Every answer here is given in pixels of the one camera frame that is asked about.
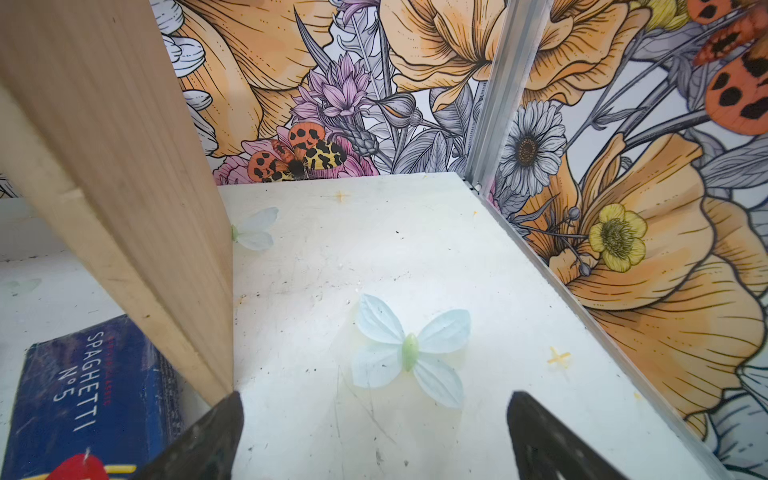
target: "blue box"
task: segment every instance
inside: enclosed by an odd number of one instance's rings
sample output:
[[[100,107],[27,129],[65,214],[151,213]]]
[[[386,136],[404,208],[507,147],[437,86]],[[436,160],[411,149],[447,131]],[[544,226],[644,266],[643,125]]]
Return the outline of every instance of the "blue box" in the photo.
[[[29,348],[0,479],[49,474],[86,452],[127,478],[180,431],[173,368],[119,316]]]

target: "paper butterfly decoration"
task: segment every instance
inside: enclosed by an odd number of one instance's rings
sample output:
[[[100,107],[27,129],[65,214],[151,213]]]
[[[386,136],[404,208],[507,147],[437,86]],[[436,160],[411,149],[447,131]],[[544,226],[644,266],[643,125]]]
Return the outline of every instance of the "paper butterfly decoration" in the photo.
[[[467,310],[437,316],[422,332],[408,336],[397,316],[380,299],[363,295],[357,315],[363,335],[376,343],[364,346],[352,363],[353,383],[375,389],[389,384],[400,372],[413,372],[424,392],[436,402],[457,409],[464,399],[462,380],[435,353],[450,353],[469,340]]]
[[[237,226],[232,226],[232,240],[250,250],[266,250],[275,244],[272,235],[266,232],[275,220],[277,220],[276,207],[258,211]]]

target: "white daisy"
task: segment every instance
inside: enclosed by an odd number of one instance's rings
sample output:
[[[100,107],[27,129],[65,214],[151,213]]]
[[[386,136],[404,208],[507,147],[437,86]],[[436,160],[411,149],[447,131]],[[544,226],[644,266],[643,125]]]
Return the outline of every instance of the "white daisy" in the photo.
[[[514,113],[497,178],[507,195],[532,197],[549,185],[565,153],[561,104],[532,101]]]

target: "white shelf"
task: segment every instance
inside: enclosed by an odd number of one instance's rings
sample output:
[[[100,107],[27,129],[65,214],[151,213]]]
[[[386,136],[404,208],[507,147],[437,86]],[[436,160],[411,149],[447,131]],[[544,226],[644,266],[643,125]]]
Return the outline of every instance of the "white shelf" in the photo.
[[[272,249],[234,247],[235,385],[245,408],[236,480],[514,478],[505,412],[517,389],[628,478],[709,478],[690,439],[637,394],[454,174],[220,192],[233,222],[280,209]],[[0,262],[0,284],[42,280],[24,295],[0,293],[0,449],[24,350],[122,313],[71,254],[46,253]],[[352,385],[351,357],[365,342],[353,325],[362,293],[385,300],[415,333],[438,313],[470,311],[470,343],[448,358],[464,382],[461,411],[436,406],[410,374],[373,391]],[[567,369],[547,363],[551,346],[571,354]]]

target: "wooden divider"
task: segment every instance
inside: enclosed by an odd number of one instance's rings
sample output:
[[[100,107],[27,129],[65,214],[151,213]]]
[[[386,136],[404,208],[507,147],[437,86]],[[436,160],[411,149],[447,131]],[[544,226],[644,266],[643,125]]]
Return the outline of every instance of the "wooden divider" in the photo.
[[[195,389],[222,399],[230,225],[149,2],[0,2],[0,84],[0,171]]]

